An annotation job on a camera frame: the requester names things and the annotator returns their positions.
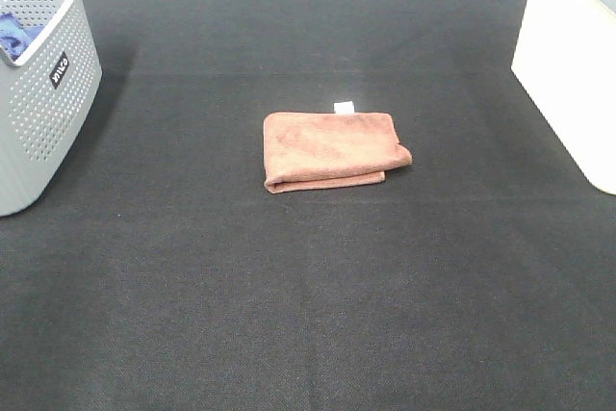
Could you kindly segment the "white plastic basket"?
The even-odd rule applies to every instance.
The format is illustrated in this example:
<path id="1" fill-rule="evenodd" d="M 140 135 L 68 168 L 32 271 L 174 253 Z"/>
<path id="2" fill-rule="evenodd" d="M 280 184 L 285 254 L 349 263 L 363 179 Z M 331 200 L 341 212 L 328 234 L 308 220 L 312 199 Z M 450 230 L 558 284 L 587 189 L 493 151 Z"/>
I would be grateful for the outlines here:
<path id="1" fill-rule="evenodd" d="M 526 0 L 511 69 L 588 182 L 615 192 L 615 0 Z"/>

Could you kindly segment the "blue cloth in basket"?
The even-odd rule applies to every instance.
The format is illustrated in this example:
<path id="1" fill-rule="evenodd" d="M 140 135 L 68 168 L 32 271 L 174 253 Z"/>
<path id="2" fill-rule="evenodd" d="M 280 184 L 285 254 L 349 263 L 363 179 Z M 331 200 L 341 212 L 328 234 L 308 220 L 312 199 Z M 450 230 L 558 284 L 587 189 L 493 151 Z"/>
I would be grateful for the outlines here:
<path id="1" fill-rule="evenodd" d="M 42 30 L 41 26 L 22 26 L 12 13 L 3 13 L 0 22 L 1 47 L 13 61 L 25 52 Z"/>

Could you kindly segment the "brown square towel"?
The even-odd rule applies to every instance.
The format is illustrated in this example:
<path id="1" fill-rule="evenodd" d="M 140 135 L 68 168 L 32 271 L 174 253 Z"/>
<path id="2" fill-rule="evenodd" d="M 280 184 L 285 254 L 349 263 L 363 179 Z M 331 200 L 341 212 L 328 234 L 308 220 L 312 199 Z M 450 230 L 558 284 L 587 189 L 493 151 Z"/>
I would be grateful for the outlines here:
<path id="1" fill-rule="evenodd" d="M 263 143 L 270 193 L 377 184 L 412 164 L 387 113 L 276 112 L 264 119 Z"/>

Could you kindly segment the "grey perforated laundry basket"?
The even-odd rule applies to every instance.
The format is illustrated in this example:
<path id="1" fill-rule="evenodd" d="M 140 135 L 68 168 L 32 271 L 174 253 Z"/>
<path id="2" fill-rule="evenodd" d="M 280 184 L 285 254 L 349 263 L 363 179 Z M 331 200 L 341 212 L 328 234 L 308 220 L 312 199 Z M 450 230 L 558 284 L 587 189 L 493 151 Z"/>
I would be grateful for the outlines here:
<path id="1" fill-rule="evenodd" d="M 1 0 L 42 30 L 15 61 L 1 47 L 1 214 L 43 193 L 79 134 L 102 69 L 82 0 Z"/>

